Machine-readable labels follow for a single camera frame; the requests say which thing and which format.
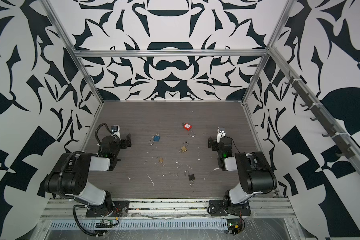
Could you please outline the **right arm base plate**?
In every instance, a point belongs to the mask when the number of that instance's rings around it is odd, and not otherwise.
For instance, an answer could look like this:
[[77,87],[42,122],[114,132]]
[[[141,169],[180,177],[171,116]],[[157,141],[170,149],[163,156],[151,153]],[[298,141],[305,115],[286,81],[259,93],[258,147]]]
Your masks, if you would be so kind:
[[228,205],[223,200],[210,200],[207,212],[213,217],[224,217],[230,215],[249,217],[252,213],[248,202],[239,205]]

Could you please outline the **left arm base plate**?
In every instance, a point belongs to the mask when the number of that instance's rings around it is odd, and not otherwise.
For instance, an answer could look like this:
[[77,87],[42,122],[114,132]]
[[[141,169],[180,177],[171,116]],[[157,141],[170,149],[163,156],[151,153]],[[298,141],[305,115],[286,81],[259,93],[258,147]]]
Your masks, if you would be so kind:
[[107,207],[105,204],[101,206],[89,206],[86,217],[87,218],[100,218],[100,217],[123,217],[128,214],[129,201],[113,201],[113,203]]

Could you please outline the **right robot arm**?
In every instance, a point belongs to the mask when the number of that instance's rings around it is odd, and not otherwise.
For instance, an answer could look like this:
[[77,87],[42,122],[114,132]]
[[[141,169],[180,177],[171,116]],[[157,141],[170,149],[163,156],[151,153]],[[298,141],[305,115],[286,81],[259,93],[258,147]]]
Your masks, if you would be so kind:
[[218,154],[218,165],[223,171],[237,172],[239,183],[224,196],[227,207],[245,204],[256,195],[265,195],[277,188],[277,180],[263,152],[233,153],[233,139],[208,138],[208,148]]

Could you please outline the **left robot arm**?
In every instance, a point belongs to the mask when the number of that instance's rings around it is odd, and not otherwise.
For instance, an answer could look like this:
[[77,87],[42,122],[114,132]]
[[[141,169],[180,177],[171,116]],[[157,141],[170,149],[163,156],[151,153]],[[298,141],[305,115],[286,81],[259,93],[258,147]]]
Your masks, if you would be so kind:
[[95,130],[98,152],[75,151],[62,154],[52,171],[44,180],[47,193],[74,200],[91,209],[116,211],[111,194],[91,184],[90,172],[111,172],[120,161],[122,149],[132,146],[131,134],[121,138],[120,126],[100,124]]

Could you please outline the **blue padlock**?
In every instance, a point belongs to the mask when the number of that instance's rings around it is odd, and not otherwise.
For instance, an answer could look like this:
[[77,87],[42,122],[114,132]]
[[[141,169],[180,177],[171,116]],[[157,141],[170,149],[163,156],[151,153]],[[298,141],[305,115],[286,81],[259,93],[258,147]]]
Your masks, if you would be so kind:
[[149,141],[149,145],[152,146],[154,145],[155,142],[159,142],[160,141],[160,134],[159,133],[156,133]]

